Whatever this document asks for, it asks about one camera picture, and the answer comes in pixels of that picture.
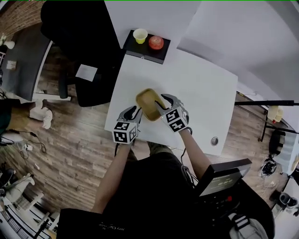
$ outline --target brick wall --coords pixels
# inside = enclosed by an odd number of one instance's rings
[[[11,40],[14,33],[41,22],[43,1],[18,1],[0,15],[0,36],[4,33]]]

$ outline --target metal stand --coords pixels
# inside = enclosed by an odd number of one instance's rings
[[[48,224],[49,219],[47,219],[39,228],[38,232],[35,234],[35,236],[33,237],[33,239],[37,239],[39,234],[41,234],[41,232],[46,228],[47,224]]]
[[[269,106],[272,106],[272,105],[277,105],[277,106],[295,106],[295,105],[299,105],[299,103],[295,103],[294,100],[264,100],[264,101],[239,101],[239,102],[235,102],[235,106],[238,106],[240,107],[240,105],[257,105],[257,106],[262,106],[262,105],[269,105]],[[259,142],[263,142],[263,138],[265,136],[265,131],[266,131],[266,128],[269,128],[269,129],[276,129],[276,130],[280,130],[280,131],[284,131],[284,132],[289,132],[289,133],[293,133],[293,134],[299,134],[297,133],[295,130],[291,130],[291,129],[283,129],[283,128],[278,128],[278,127],[275,127],[273,124],[273,126],[269,126],[267,124],[269,124],[268,122],[268,112],[265,111],[266,113],[266,120],[263,120],[265,121],[265,125],[263,127],[263,134],[262,134],[262,137],[261,138],[258,138],[257,140]]]

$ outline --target white table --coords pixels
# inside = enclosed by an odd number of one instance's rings
[[[178,97],[189,111],[189,126],[203,152],[220,155],[233,113],[236,85],[236,75],[178,49],[169,49],[164,64],[125,55],[105,129],[112,131],[120,112],[137,105],[136,95],[152,88],[158,94]],[[161,119],[151,122],[143,116],[139,130],[138,139],[184,149],[179,134],[174,134]],[[219,139],[216,146],[211,144],[213,137]]]

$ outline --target red apple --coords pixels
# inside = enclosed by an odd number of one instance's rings
[[[152,36],[149,39],[149,46],[154,50],[160,50],[164,46],[164,40],[160,36]]]

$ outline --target white shoe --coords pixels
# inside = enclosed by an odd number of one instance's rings
[[[33,109],[30,110],[30,118],[36,119],[43,121],[43,119],[46,116],[46,112],[48,111],[48,108],[44,107],[43,109],[34,107]]]
[[[51,121],[53,119],[53,113],[51,110],[46,111],[46,116],[43,118],[43,128],[50,129]]]
[[[38,99],[37,101],[36,101],[36,106],[33,108],[33,109],[42,109],[42,107],[43,107],[43,100],[42,99]]]

